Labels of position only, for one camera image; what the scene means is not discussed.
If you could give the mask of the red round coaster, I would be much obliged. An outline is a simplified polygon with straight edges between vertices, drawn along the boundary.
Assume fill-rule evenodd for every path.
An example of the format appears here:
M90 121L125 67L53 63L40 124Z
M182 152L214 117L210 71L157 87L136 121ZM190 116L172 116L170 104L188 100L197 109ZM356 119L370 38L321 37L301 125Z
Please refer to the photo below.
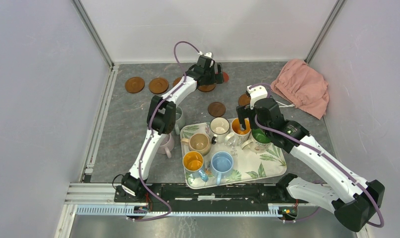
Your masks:
M223 72L223 79L225 83L229 81L229 75L226 72Z

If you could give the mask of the brown wooden coaster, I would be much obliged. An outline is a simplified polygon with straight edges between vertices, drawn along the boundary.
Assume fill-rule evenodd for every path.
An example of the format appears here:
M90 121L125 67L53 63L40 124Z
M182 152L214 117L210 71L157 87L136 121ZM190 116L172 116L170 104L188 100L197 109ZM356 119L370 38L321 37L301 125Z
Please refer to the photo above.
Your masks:
M198 87L198 90L200 92L211 92L215 89L216 84L212 84L212 85L202 85Z
M180 81L181 81L181 77L176 78L176 79L173 81L172 86L175 87Z
M124 87L128 93L136 94L144 89L145 81L141 77L131 77L125 82Z
M246 106L250 104L250 96L247 95L246 93L242 94L239 99L238 99L238 105L239 106Z
M163 77L157 77L149 83L149 90L153 94L163 94L169 88L169 82Z

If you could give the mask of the dark walnut coaster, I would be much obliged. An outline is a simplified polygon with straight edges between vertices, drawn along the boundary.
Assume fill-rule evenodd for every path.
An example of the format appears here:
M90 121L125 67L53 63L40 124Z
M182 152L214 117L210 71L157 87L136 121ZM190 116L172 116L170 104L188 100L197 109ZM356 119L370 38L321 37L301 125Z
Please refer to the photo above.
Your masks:
M221 117L225 114L226 107L221 102L212 102L208 106L208 113L213 117Z

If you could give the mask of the pink drawstring cloth bag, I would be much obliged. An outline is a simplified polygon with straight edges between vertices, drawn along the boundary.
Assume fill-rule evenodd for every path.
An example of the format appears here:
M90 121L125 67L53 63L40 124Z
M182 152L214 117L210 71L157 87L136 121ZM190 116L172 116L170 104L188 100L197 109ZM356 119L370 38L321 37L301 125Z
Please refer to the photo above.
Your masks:
M271 90L317 119L321 119L329 102L328 82L302 59L292 59L270 84Z

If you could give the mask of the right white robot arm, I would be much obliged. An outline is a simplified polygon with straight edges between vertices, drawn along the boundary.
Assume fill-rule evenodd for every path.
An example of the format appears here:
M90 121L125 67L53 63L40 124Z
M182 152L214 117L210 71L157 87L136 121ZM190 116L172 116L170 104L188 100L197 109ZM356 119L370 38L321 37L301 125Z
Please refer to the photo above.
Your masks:
M246 129L248 120L252 129L263 130L275 146L302 161L329 185L324 187L288 174L277 183L279 201L310 202L333 213L353 232L359 232L365 225L377 228L385 225L380 211L385 186L376 179L367 181L344 166L301 124L285 119L272 97L259 99L254 106L238 106L236 113L241 129Z

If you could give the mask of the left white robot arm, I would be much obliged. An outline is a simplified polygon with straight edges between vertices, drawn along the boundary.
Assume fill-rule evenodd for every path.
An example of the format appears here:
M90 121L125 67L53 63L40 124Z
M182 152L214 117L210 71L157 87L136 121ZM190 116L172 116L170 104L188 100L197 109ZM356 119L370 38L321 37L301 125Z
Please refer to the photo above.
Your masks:
M167 93L154 96L147 116L147 131L137 158L122 180L122 189L133 202L145 197L142 185L147 180L150 166L165 137L170 134L176 122L177 106L200 86L222 84L222 65L213 59L213 54L201 53L196 64L183 75L179 83Z

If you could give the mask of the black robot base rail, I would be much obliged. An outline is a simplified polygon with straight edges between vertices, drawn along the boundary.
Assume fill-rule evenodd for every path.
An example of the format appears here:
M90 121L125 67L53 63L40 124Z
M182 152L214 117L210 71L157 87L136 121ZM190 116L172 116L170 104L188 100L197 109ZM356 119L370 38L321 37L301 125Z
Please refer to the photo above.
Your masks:
M197 190L184 183L153 183L148 187L153 194L143 188L140 195L132 196L116 185L114 201L148 205L151 212L258 212L267 211L272 204L305 204L273 183L235 183Z

